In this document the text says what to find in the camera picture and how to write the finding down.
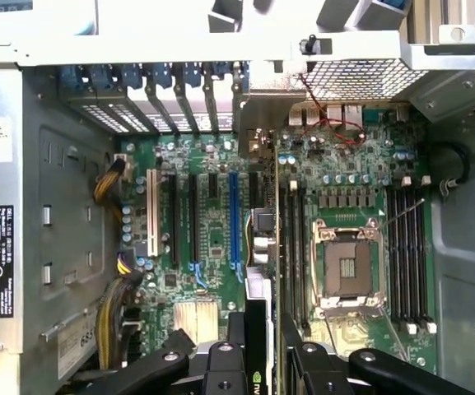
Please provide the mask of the open grey PC case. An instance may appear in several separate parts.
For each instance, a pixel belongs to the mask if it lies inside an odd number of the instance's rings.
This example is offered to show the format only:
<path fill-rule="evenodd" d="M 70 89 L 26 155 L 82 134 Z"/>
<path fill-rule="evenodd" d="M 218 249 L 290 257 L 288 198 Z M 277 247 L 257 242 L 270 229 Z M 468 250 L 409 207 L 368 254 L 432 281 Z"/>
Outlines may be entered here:
<path fill-rule="evenodd" d="M 303 55 L 300 42 L 315 35 L 315 55 Z M 249 80 L 240 63 L 249 62 Z M 183 79 L 183 63 L 202 64 L 199 87 Z M 213 62 L 232 62 L 221 81 Z M 138 63 L 142 88 L 122 84 L 121 67 Z M 158 86 L 153 63 L 171 63 L 173 85 Z M 112 68 L 114 88 L 98 91 L 89 66 Z M 83 70 L 82 91 L 64 88 L 59 68 Z M 122 369 L 157 351 L 133 350 L 139 327 L 134 299 L 144 274 L 119 265 L 122 180 L 126 161 L 122 144 L 129 139 L 188 133 L 234 133 L 239 141 L 241 105 L 255 88 L 301 88 L 295 105 L 405 105 L 426 120 L 421 151 L 431 176 L 430 206 L 435 273 L 437 366 L 435 374 L 475 393 L 475 39 L 463 43 L 410 44 L 397 31 L 322 33 L 260 29 L 248 33 L 194 33 L 51 37 L 0 35 L 0 68 L 50 72 L 57 100 L 79 119 L 107 132 L 113 160 L 95 182 L 94 202 L 114 219 L 114 275 L 99 298 L 95 316 L 95 351 L 55 393 L 86 388 L 84 373 Z"/>

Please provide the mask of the silver chipset heatsink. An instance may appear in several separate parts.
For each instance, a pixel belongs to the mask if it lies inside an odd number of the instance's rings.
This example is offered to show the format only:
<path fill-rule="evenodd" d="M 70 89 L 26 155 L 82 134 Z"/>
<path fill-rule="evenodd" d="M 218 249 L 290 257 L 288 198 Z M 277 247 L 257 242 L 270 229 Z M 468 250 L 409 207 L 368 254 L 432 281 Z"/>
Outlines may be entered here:
<path fill-rule="evenodd" d="M 219 338 L 219 313 L 216 301 L 179 302 L 173 308 L 174 330 L 182 329 L 195 343 Z"/>

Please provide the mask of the blue expansion slot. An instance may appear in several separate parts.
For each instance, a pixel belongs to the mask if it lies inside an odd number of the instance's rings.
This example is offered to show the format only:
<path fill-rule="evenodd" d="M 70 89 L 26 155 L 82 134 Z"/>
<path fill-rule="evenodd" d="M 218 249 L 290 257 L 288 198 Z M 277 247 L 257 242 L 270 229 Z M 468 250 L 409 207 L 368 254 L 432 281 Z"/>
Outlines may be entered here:
<path fill-rule="evenodd" d="M 231 232 L 231 268 L 236 271 L 240 262 L 239 175 L 236 172 L 229 173 L 229 210 Z"/>

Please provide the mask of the metal socket cover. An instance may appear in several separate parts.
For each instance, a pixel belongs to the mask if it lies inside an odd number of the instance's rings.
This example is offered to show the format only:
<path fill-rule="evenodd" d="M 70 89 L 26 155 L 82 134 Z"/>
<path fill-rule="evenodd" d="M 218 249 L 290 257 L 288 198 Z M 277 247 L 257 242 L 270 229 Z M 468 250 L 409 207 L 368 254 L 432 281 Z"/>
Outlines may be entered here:
<path fill-rule="evenodd" d="M 315 315 L 324 321 L 327 342 L 340 356 L 348 356 L 359 348 L 376 348 L 409 361 L 410 353 L 398 335 L 387 309 L 387 297 L 341 298 L 322 297 Z"/>

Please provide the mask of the empty black RAM slot row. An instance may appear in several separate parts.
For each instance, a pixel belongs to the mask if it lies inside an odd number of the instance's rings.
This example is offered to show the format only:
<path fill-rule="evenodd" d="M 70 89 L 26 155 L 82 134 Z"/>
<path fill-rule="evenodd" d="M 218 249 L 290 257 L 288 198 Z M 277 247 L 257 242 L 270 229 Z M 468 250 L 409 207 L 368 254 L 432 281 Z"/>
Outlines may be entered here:
<path fill-rule="evenodd" d="M 390 217 L 417 200 L 426 201 L 387 226 L 389 309 L 401 332 L 435 335 L 435 273 L 430 194 L 426 187 L 404 186 L 387 192 Z"/>

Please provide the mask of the white expansion slot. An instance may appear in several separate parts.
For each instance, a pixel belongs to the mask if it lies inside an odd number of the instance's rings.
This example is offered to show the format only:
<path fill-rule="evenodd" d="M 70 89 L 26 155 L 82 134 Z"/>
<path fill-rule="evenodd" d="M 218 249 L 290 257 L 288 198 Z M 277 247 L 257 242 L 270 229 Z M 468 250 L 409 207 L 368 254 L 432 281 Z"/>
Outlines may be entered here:
<path fill-rule="evenodd" d="M 159 174 L 157 170 L 147 170 L 147 256 L 159 255 Z"/>

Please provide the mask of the CPU socket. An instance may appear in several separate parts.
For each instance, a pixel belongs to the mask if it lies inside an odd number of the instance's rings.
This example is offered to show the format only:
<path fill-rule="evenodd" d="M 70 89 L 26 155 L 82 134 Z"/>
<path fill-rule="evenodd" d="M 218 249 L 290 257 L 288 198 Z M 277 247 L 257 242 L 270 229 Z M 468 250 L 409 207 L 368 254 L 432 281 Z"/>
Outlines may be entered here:
<path fill-rule="evenodd" d="M 313 305 L 322 297 L 387 297 L 384 236 L 371 217 L 364 225 L 329 225 L 318 218 L 312 223 L 310 270 Z"/>

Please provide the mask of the green Dell motherboard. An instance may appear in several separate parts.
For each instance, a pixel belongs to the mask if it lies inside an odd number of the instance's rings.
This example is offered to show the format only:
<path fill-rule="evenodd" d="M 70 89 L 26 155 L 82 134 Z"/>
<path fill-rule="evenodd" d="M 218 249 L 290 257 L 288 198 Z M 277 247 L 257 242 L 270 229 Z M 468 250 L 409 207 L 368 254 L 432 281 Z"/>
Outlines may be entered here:
<path fill-rule="evenodd" d="M 405 105 L 350 105 L 320 107 L 297 105 L 288 124 L 277 135 L 278 194 L 283 182 L 296 179 L 306 189 L 305 222 L 310 334 L 307 341 L 327 342 L 324 321 L 314 312 L 310 270 L 312 223 L 322 218 L 329 225 L 364 225 L 374 217 L 382 223 L 391 217 L 387 192 L 404 186 L 426 187 L 431 176 L 421 146 L 426 120 Z M 135 296 L 134 316 L 140 324 L 133 340 L 135 353 L 143 355 L 162 346 L 174 331 L 173 308 L 188 301 L 216 301 L 219 336 L 228 328 L 229 315 L 245 307 L 244 218 L 249 205 L 245 196 L 248 165 L 238 152 L 234 133 L 188 133 L 129 139 L 122 144 L 126 161 L 122 180 L 121 245 L 123 267 L 144 274 Z M 147 170 L 159 174 L 159 255 L 147 256 Z M 229 173 L 239 175 L 240 262 L 231 268 Z M 208 197 L 208 175 L 218 174 L 218 198 Z M 179 267 L 170 256 L 169 176 L 179 181 Z M 198 176 L 199 262 L 190 262 L 189 182 Z M 384 236 L 387 309 L 389 309 L 389 256 L 387 227 Z M 276 313 L 287 313 L 280 281 Z M 394 323 L 407 347 L 408 363 L 435 372 L 437 334 L 409 336 Z"/>

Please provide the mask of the thin metal locking lever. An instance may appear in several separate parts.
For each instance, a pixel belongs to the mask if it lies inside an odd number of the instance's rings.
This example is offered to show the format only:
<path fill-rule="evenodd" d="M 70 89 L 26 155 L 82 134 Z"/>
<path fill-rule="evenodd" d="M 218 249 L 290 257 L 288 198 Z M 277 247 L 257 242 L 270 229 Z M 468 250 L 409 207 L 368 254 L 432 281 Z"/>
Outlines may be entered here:
<path fill-rule="evenodd" d="M 391 223 L 395 222 L 396 220 L 398 220 L 399 218 L 401 218 L 402 216 L 405 216 L 406 214 L 408 214 L 409 212 L 411 211 L 414 211 L 417 207 L 421 206 L 424 202 L 426 201 L 425 198 L 421 198 L 419 200 L 417 200 L 414 204 L 412 204 L 411 206 L 401 210 L 398 214 L 396 214 L 395 216 L 391 217 L 390 219 L 382 222 L 379 224 L 378 226 L 378 230 L 382 230 L 384 229 L 385 227 L 387 227 L 388 225 L 390 225 Z"/>

